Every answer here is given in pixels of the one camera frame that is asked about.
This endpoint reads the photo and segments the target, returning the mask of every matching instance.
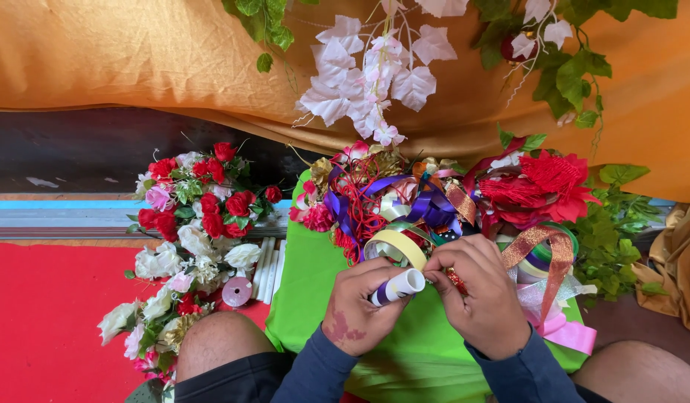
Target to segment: white tube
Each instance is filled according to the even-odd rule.
[[[385,306],[423,289],[424,276],[420,270],[411,268],[382,283],[377,291],[370,295],[369,299],[375,306]]]
[[[276,246],[276,238],[268,238],[268,250],[266,251],[266,261],[263,264],[263,270],[260,272],[260,278],[258,280],[258,295],[255,297],[257,300],[262,301],[266,298],[266,287],[268,286],[268,271],[270,270],[270,261],[273,259],[273,248]]]
[[[280,280],[283,278],[283,267],[286,264],[286,245],[288,241],[282,240],[280,242],[280,256],[278,256],[278,271],[276,271],[276,284],[273,286],[273,296],[276,295],[280,288]]]
[[[253,293],[251,294],[251,298],[255,298],[258,296],[258,288],[260,287],[260,273],[266,266],[266,252],[268,251],[268,239],[268,237],[265,237],[263,238],[263,241],[260,243],[260,256],[258,257],[258,264],[255,265],[255,270],[253,270],[253,279],[251,279],[251,283],[253,284]]]
[[[278,261],[280,258],[280,251],[273,251],[273,259],[270,262],[270,268],[268,270],[268,282],[266,283],[266,297],[263,302],[266,305],[270,305],[270,301],[273,300],[273,287],[276,284],[276,272],[278,271]]]

